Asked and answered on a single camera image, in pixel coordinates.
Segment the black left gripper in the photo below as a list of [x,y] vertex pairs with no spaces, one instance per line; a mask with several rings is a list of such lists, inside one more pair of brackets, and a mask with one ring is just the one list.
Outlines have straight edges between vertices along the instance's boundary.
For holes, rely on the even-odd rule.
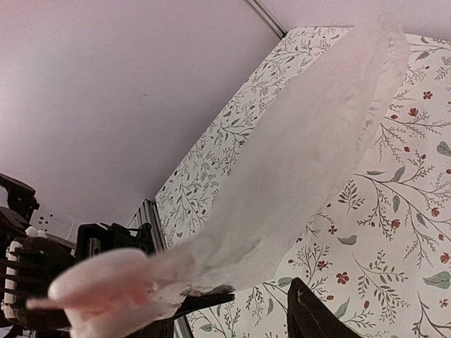
[[46,295],[51,282],[76,263],[117,248],[133,247],[147,254],[163,244],[152,219],[138,220],[126,228],[87,223],[79,226],[71,243],[48,232],[32,229],[32,214],[39,208],[35,190],[1,175],[5,199],[1,202],[1,325],[13,323],[28,330],[66,331],[70,327],[63,311],[29,311],[26,301]]

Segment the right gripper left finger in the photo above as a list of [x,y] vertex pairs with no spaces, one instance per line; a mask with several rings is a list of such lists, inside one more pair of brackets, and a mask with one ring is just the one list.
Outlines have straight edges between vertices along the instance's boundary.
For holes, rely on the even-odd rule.
[[172,338],[174,337],[175,321],[184,315],[195,311],[200,311],[212,306],[222,305],[235,300],[235,295],[227,294],[210,294],[205,296],[189,296],[182,306],[174,315],[164,320],[157,320],[155,323],[147,327],[147,336],[150,338]]

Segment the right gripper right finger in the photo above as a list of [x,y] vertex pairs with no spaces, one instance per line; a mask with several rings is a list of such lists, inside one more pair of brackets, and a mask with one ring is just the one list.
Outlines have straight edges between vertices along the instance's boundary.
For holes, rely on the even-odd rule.
[[287,331],[289,338],[359,338],[298,277],[288,290]]

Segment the clear zip top bag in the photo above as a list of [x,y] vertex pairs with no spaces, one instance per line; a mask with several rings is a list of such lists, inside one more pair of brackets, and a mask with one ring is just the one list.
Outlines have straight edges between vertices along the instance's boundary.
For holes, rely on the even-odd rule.
[[114,249],[76,264],[29,299],[62,310],[72,337],[126,337],[187,298],[271,279],[309,221],[345,185],[407,69],[391,15],[356,25],[276,96],[221,183],[206,225],[152,256]]

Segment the floral tablecloth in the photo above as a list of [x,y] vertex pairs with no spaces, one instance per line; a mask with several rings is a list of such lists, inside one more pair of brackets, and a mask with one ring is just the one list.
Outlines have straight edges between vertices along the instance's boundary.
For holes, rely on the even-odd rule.
[[[156,195],[167,245],[206,223],[263,110],[345,33],[291,30],[227,103]],[[188,316],[195,337],[285,337],[294,277],[362,337],[450,336],[450,43],[407,40],[407,72],[356,172],[299,225],[273,279]]]

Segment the left aluminium frame post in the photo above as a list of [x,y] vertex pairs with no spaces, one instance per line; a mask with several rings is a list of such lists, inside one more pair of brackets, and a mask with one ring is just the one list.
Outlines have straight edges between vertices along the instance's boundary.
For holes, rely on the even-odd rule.
[[267,26],[267,28],[279,40],[284,38],[288,31],[283,27],[276,16],[264,5],[261,0],[244,0],[244,2],[251,8],[257,17]]

